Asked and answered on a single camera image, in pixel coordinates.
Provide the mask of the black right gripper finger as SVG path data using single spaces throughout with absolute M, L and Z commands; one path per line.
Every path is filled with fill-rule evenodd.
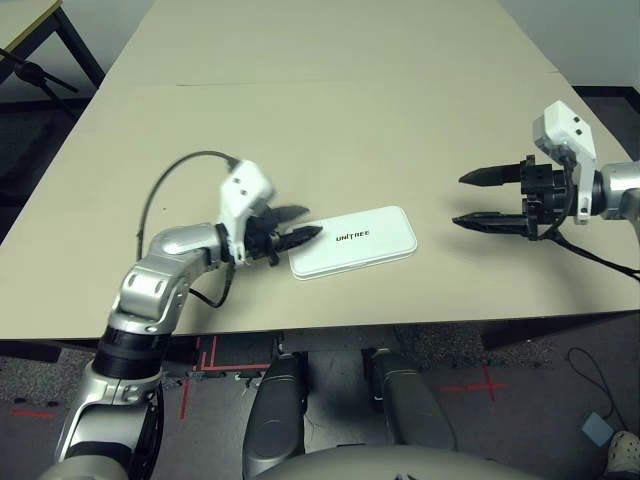
M 521 181 L 520 170 L 519 164 L 484 167 L 464 174 L 459 178 L 459 182 L 480 187 L 519 183 Z
M 473 212 L 454 217 L 452 222 L 462 228 L 487 234 L 528 235 L 527 219 L 522 214 Z

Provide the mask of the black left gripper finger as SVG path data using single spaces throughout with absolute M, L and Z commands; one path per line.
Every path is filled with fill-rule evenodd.
M 278 223 L 289 223 L 307 214 L 309 209 L 301 205 L 279 206 L 272 209 L 273 216 Z
M 321 226 L 306 225 L 294 228 L 288 233 L 276 233 L 272 241 L 273 250 L 280 253 L 302 246 L 317 237 L 322 230 Z

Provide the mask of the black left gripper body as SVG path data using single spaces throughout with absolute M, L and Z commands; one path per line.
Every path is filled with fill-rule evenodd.
M 251 260 L 266 258 L 270 265 L 279 264 L 273 239 L 278 226 L 274 210 L 266 207 L 260 214 L 248 218 L 246 222 L 246 254 Z

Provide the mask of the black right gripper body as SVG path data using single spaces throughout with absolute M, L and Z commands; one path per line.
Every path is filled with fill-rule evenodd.
M 552 238 L 570 213 L 570 173 L 538 165 L 534 155 L 527 155 L 520 163 L 520 186 L 526 237 Z

